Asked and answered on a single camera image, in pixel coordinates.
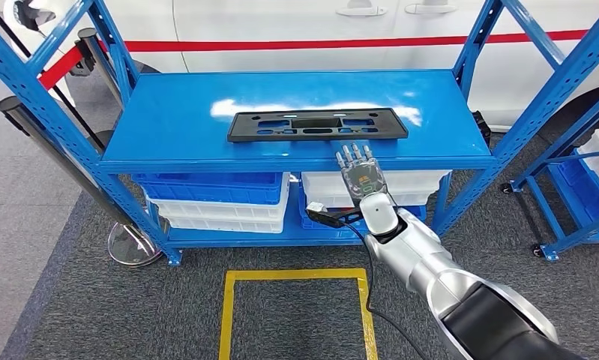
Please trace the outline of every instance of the yellow floor marking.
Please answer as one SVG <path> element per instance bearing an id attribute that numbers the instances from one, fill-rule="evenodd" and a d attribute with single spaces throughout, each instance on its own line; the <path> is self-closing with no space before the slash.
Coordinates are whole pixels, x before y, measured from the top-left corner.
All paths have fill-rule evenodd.
<path id="1" fill-rule="evenodd" d="M 311 279 L 357 279 L 361 321 L 367 360 L 378 360 L 372 314 L 365 308 L 368 294 L 367 275 L 364 268 L 312 268 L 302 270 L 229 270 L 224 282 L 224 303 L 222 306 L 222 328 L 220 330 L 219 360 L 230 360 L 231 331 L 233 326 L 233 301 L 235 282 L 266 280 L 311 280 Z"/>

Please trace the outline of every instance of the stanchion base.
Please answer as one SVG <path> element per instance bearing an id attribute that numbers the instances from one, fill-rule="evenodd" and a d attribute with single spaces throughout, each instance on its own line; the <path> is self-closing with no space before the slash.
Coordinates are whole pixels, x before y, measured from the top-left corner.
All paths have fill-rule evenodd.
<path id="1" fill-rule="evenodd" d="M 151 240 L 144 238 L 151 246 L 139 243 L 120 223 L 115 223 L 107 239 L 109 255 L 119 264 L 137 268 L 149 265 L 162 255 Z"/>

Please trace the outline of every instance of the gray carpet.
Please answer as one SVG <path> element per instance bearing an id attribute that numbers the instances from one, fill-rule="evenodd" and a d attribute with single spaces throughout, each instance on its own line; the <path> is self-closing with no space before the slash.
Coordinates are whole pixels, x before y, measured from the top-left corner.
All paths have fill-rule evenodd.
<path id="1" fill-rule="evenodd" d="M 599 245 L 576 247 L 558 262 L 533 257 L 529 246 L 536 237 L 518 202 L 496 189 L 544 146 L 534 139 L 443 241 L 466 269 L 509 284 L 534 302 L 565 346 L 599 359 Z M 454 187 L 465 178 L 457 172 Z M 549 238 L 532 198 L 523 196 Z M 61 256 L 58 280 L 47 298 L 38 299 L 39 313 L 22 316 L 19 324 L 31 331 L 18 337 L 17 327 L 3 359 L 217 359 L 226 270 L 367 265 L 360 247 L 288 247 L 187 250 L 179 268 L 162 259 L 129 269 L 112 263 L 104 247 L 112 221 L 88 196 L 76 209 L 66 230 L 79 235 L 64 233 L 73 240 L 59 241 L 73 247 L 64 252 L 67 259 Z M 403 324 L 430 359 L 449 359 L 422 302 L 384 266 L 377 271 L 375 308 Z M 382 319 L 374 319 L 374 329 L 380 359 L 418 359 Z M 353 282 L 235 285 L 231 359 L 365 358 Z"/>

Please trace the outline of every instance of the blue storage bin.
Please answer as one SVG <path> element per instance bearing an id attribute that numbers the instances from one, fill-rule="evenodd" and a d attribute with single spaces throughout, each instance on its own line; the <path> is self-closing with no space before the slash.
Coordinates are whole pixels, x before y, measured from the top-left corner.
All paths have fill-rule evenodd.
<path id="1" fill-rule="evenodd" d="M 403 206 L 405 209 L 407 209 L 407 211 L 411 212 L 415 217 L 421 219 L 421 221 L 424 221 L 425 218 L 427 217 L 427 207 L 425 205 L 417 205 L 417 206 Z M 336 209 L 336 208 L 330 208 L 329 211 L 337 211 L 337 210 L 342 210 L 342 209 Z M 326 226 L 322 223 L 317 223 L 315 221 L 312 221 L 309 217 L 308 217 L 308 213 L 306 213 L 306 195 L 303 194 L 303 189 L 302 189 L 302 193 L 299 196 L 299 213 L 301 215 L 301 227 L 303 227 L 304 229 L 331 229 L 334 230 L 333 228 Z M 351 225 L 353 225 L 358 231 L 360 231 L 361 233 L 366 232 L 367 231 L 367 225 L 365 224 L 365 220 L 361 219 L 359 221 L 356 221 L 354 223 L 352 223 Z M 337 229 L 337 231 L 341 231 L 341 232 L 348 232 L 350 233 L 350 235 L 354 235 L 353 232 L 348 229 L 347 227 L 342 227 L 340 229 Z"/>
<path id="2" fill-rule="evenodd" d="M 282 172 L 198 172 L 131 176 L 152 199 L 263 205 L 279 203 L 282 178 Z"/>
<path id="3" fill-rule="evenodd" d="M 558 165 L 558 170 L 571 193 L 577 198 L 577 201 L 565 201 L 577 225 L 584 227 L 599 219 L 599 177 L 597 174 L 588 168 L 582 159 L 565 161 Z"/>

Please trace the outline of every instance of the white car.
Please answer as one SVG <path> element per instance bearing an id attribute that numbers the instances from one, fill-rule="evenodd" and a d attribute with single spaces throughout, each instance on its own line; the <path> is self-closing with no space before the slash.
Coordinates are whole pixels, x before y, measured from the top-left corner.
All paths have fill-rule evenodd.
<path id="1" fill-rule="evenodd" d="M 106 0 L 126 41 L 151 48 L 161 41 L 211 42 L 357 40 L 364 47 L 335 49 L 258 49 L 238 51 L 132 52 L 160 72 L 450 68 L 484 0 Z M 73 0 L 7 0 L 8 25 L 35 50 L 60 21 Z M 581 31 L 599 17 L 599 0 L 524 0 L 546 32 L 570 40 L 557 45 L 569 53 Z M 76 30 L 91 27 L 87 16 Z M 478 59 L 469 98 L 493 130 L 512 125 L 552 73 L 550 66 L 507 11 Z M 73 47 L 70 36 L 48 67 Z M 386 46 L 393 42 L 405 46 Z M 64 92 L 67 85 L 59 82 Z M 599 87 L 599 66 L 576 90 Z"/>

